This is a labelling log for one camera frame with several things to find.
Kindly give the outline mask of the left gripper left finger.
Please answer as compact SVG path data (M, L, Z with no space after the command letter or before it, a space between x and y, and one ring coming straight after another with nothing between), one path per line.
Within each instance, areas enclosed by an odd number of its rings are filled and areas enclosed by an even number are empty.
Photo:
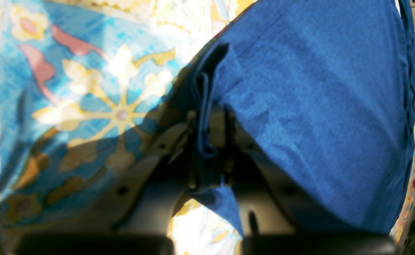
M15 255L173 255L167 228L175 204L196 187L189 170L197 111L162 134L94 205L65 223L24 235Z

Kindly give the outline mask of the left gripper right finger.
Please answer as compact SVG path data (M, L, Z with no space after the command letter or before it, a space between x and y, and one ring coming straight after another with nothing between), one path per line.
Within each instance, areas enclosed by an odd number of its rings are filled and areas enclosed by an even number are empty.
M208 187L231 187L243 255L396 255L387 234L353 227L316 202L260 148L230 106L212 107L209 145L217 150Z

